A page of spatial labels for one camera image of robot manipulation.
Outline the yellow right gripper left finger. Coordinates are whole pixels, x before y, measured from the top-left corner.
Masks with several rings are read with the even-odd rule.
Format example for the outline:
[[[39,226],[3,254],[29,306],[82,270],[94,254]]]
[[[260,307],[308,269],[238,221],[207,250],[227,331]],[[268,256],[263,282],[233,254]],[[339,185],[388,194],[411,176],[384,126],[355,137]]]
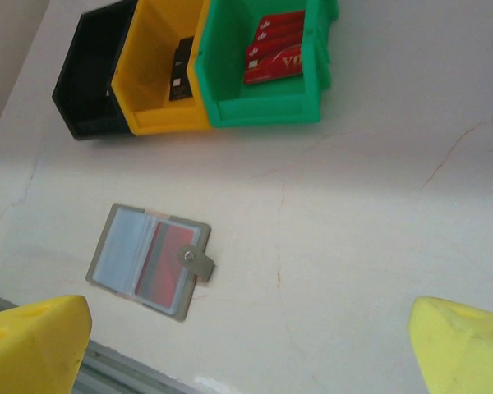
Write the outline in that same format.
[[[82,295],[1,311],[0,393],[71,392],[91,330]]]

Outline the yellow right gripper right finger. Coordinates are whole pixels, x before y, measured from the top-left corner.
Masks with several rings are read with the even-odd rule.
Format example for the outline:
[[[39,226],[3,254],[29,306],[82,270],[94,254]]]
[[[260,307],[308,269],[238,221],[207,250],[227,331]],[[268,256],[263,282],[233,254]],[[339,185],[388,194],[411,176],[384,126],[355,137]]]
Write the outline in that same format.
[[[429,393],[493,393],[493,313],[419,297],[408,334]]]

